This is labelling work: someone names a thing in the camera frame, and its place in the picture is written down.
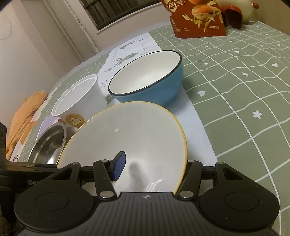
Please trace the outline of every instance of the red toy nose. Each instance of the red toy nose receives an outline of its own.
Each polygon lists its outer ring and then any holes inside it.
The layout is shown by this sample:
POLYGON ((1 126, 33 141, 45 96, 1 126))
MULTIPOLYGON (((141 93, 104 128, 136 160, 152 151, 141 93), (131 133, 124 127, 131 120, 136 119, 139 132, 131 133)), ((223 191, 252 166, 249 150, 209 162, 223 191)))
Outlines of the red toy nose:
POLYGON ((259 8, 259 5, 258 5, 258 3, 253 3, 253 7, 255 8, 255 9, 258 9, 259 8))

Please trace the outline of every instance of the window sill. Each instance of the window sill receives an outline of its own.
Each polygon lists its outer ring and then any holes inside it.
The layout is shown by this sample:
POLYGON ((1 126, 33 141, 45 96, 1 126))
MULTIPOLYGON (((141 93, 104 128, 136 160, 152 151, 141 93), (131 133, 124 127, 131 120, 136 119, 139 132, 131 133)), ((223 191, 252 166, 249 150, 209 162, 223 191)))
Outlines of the window sill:
POLYGON ((98 30, 97 34, 101 33, 103 30, 105 30, 105 29, 111 27, 112 25, 118 23, 118 22, 121 21, 121 20, 124 20, 124 19, 126 19, 126 18, 128 18, 128 17, 130 17, 130 16, 132 16, 132 15, 134 15, 134 14, 137 14, 137 13, 139 13, 139 12, 141 12, 141 11, 147 10, 147 9, 149 9, 149 8, 151 8, 151 7, 156 7, 156 6, 160 5, 160 4, 162 4, 162 3, 159 2, 159 3, 156 3, 156 4, 150 5, 150 6, 148 6, 148 7, 142 8, 142 9, 140 9, 140 10, 138 10, 138 11, 135 11, 135 12, 133 12, 133 13, 131 13, 131 14, 128 14, 128 15, 126 15, 126 16, 124 16, 124 17, 122 17, 122 18, 120 18, 120 19, 118 19, 118 20, 116 20, 116 21, 114 21, 113 23, 111 23, 111 24, 105 26, 104 28, 98 30))

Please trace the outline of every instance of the blue bowl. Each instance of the blue bowl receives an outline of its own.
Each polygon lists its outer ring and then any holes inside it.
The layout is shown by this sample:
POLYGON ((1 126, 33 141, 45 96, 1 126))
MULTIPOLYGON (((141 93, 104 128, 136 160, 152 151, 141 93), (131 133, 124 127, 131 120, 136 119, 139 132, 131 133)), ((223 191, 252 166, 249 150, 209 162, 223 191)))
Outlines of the blue bowl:
POLYGON ((182 57, 164 50, 130 62, 109 83, 109 93, 119 102, 146 101, 163 107, 173 102, 183 80, 182 57))

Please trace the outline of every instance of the tablecloth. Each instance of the tablecloth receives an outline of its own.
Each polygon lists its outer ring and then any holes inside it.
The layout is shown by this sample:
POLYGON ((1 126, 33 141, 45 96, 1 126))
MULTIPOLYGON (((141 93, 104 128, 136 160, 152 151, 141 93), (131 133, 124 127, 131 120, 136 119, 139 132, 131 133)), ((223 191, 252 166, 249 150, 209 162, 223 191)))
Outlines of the tablecloth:
MULTIPOLYGON (((218 161, 272 191, 281 211, 274 230, 290 235, 290 36, 261 22, 227 36, 175 38, 171 25, 150 31, 162 50, 181 53, 183 87, 218 161)), ((19 161, 27 161, 41 122, 79 79, 97 74, 108 53, 55 88, 28 136, 19 161)))

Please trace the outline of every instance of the snack bag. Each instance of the snack bag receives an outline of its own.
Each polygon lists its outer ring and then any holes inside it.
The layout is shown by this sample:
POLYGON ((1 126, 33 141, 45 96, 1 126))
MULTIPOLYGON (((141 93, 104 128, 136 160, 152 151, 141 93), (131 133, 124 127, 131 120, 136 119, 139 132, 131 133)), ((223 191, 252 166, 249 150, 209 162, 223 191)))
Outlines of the snack bag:
POLYGON ((216 0, 161 0, 171 12, 177 38, 225 36, 222 13, 216 0))

